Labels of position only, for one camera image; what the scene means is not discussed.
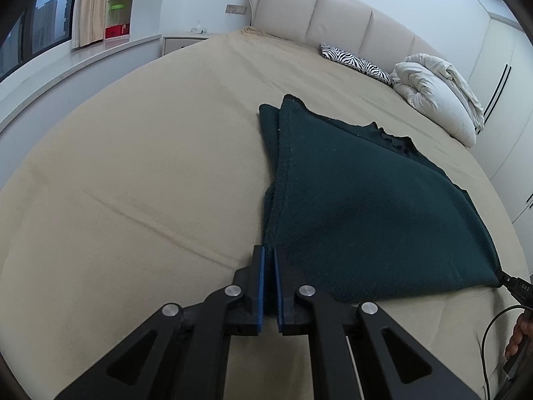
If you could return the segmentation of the person's right hand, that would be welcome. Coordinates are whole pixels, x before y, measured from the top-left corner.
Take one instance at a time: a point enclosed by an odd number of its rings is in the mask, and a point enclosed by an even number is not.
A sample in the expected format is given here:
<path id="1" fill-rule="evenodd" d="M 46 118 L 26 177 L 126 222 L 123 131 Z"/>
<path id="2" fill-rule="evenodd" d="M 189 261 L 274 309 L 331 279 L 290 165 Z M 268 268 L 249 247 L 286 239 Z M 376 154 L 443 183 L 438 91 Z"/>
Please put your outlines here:
<path id="1" fill-rule="evenodd" d="M 527 317 L 525 313 L 517 318 L 513 328 L 513 333 L 510 337 L 509 343 L 505 349 L 505 358 L 515 356 L 519 351 L 519 344 L 525 338 L 531 338 L 533 333 L 532 320 Z"/>

